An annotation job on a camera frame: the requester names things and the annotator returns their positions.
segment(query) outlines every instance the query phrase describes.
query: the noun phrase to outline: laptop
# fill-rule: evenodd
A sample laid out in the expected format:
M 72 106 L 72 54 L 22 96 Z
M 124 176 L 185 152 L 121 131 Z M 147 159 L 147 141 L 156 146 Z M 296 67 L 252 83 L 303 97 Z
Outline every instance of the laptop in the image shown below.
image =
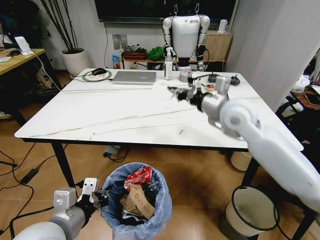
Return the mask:
M 118 71 L 112 80 L 113 84 L 152 85 L 156 82 L 154 71 Z

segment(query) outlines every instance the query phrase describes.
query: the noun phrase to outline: wall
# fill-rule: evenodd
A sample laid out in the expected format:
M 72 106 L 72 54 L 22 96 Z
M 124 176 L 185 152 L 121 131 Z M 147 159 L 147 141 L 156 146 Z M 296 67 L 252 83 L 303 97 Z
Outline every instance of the wall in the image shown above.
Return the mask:
M 240 0 L 226 70 L 274 111 L 320 47 L 320 1 Z
M 49 16 L 45 12 L 40 0 L 33 0 L 41 9 L 44 25 L 51 33 L 48 40 L 43 41 L 43 46 L 55 69 L 66 69 L 60 51 L 65 49 L 64 43 Z M 75 29 L 79 47 L 88 52 L 93 68 L 105 67 L 104 55 L 107 44 L 106 31 L 103 22 L 99 22 L 95 1 L 93 0 L 68 0 L 69 12 Z M 106 23 L 108 45 L 106 65 L 112 68 L 112 54 L 119 53 L 114 50 L 112 34 L 127 34 L 129 45 L 141 44 L 143 48 L 151 50 L 164 45 L 161 24 L 123 24 Z

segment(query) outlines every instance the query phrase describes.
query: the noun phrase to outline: mouse pad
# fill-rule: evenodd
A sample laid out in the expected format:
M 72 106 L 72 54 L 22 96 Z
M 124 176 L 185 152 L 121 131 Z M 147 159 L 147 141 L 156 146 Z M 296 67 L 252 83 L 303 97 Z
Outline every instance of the mouse pad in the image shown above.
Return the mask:
M 97 81 L 103 81 L 106 79 L 110 79 L 112 76 L 112 73 L 108 70 L 106 70 L 106 73 L 100 74 L 100 75 L 89 75 L 91 74 L 91 71 L 88 71 L 87 73 L 85 73 L 84 75 L 88 75 L 88 76 L 83 76 L 83 80 L 87 81 L 87 82 L 97 82 Z

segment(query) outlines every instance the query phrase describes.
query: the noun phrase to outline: television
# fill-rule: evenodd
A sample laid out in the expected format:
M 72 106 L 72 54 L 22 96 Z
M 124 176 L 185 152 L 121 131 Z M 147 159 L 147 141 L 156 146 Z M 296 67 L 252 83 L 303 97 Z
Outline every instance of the television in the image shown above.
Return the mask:
M 105 23 L 162 23 L 164 18 L 174 16 L 174 6 L 178 6 L 178 16 L 207 15 L 211 24 L 221 19 L 233 17 L 238 0 L 95 0 L 100 22 Z

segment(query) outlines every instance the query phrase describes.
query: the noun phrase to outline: blue trash bag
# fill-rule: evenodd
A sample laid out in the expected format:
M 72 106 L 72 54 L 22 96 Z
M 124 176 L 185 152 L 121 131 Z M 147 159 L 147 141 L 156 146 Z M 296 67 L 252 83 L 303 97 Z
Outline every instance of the blue trash bag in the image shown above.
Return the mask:
M 152 169 L 152 178 L 159 181 L 159 192 L 155 198 L 154 215 L 144 224 L 137 226 L 124 225 L 119 222 L 117 216 L 121 216 L 122 205 L 120 199 L 125 192 L 124 181 L 128 175 L 148 165 L 140 162 L 128 163 L 118 167 L 105 180 L 103 189 L 112 185 L 109 193 L 108 206 L 101 208 L 101 216 L 113 229 L 113 240 L 150 240 L 159 234 L 165 227 L 166 222 L 172 216 L 172 201 L 164 176 L 156 169 Z

